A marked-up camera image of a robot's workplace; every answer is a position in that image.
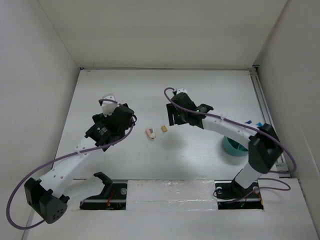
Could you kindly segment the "small yellow sharpener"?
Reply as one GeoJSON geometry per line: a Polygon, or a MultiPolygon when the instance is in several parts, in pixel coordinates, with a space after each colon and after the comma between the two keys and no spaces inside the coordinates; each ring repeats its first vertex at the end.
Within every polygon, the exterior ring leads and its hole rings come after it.
{"type": "Polygon", "coordinates": [[[168,131],[168,129],[166,128],[165,125],[163,125],[163,126],[161,127],[161,129],[162,129],[163,132],[167,132],[167,131],[168,131]]]}

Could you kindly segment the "pink eraser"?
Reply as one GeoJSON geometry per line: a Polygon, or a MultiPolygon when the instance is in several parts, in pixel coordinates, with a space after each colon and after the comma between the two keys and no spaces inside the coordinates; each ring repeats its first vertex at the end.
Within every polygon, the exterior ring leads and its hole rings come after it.
{"type": "Polygon", "coordinates": [[[151,139],[151,140],[154,140],[155,139],[155,137],[156,137],[156,135],[155,135],[155,132],[154,132],[154,130],[152,129],[152,128],[147,128],[146,130],[145,130],[145,132],[146,132],[146,134],[148,135],[148,137],[151,139]]]}

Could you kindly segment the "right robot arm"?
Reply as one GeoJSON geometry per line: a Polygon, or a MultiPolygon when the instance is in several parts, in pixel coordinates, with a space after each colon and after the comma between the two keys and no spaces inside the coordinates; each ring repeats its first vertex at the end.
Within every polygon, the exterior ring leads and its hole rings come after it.
{"type": "Polygon", "coordinates": [[[283,153],[279,138],[270,124],[254,125],[227,118],[207,104],[196,105],[184,88],[172,90],[166,105],[169,125],[188,124],[223,136],[225,150],[247,154],[248,162],[231,182],[217,186],[215,195],[221,200],[240,200],[257,189],[255,183],[271,171],[283,153]]]}

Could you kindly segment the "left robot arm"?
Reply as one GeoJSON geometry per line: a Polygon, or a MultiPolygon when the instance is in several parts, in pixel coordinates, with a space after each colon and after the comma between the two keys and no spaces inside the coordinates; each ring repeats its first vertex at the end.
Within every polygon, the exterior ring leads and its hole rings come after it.
{"type": "Polygon", "coordinates": [[[24,184],[27,203],[48,224],[56,222],[67,210],[70,197],[65,190],[71,181],[99,153],[120,142],[137,118],[125,103],[109,114],[93,115],[92,119],[94,124],[85,132],[71,157],[60,161],[39,179],[29,178],[24,184]]]}

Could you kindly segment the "teal round container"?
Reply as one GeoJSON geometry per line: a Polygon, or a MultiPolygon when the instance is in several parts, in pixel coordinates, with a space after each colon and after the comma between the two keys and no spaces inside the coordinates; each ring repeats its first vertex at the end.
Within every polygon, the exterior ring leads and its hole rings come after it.
{"type": "Polygon", "coordinates": [[[244,157],[248,155],[248,150],[238,142],[224,136],[222,140],[224,150],[233,157],[244,157]]]}

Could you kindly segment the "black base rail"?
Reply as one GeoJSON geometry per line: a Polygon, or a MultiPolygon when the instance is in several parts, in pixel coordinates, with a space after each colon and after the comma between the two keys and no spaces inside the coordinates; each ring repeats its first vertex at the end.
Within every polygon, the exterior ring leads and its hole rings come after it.
{"type": "MultiPolygon", "coordinates": [[[[217,210],[263,210],[264,205],[260,194],[252,193],[237,202],[221,199],[224,182],[215,183],[213,196],[217,200],[217,210]]],[[[114,182],[106,186],[98,195],[90,196],[80,202],[82,210],[126,210],[128,181],[114,182]]]]}

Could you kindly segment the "aluminium side rail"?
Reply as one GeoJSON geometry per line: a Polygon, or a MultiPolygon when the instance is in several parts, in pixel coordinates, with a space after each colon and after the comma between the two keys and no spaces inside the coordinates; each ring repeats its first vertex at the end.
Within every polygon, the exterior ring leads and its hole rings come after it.
{"type": "MultiPolygon", "coordinates": [[[[255,91],[255,94],[257,97],[257,101],[259,104],[259,108],[261,111],[263,122],[272,125],[273,128],[275,129],[275,126],[274,126],[274,123],[273,123],[273,120],[271,117],[271,113],[270,113],[270,110],[269,110],[269,107],[268,107],[268,104],[266,101],[266,97],[264,95],[262,85],[261,85],[261,82],[259,79],[258,68],[259,68],[258,65],[253,65],[251,68],[248,69],[248,71],[249,71],[252,85],[253,85],[253,88],[254,88],[254,91],[255,91]]],[[[283,154],[280,155],[280,157],[276,161],[272,170],[277,173],[279,178],[291,178],[292,177],[283,154]]]]}

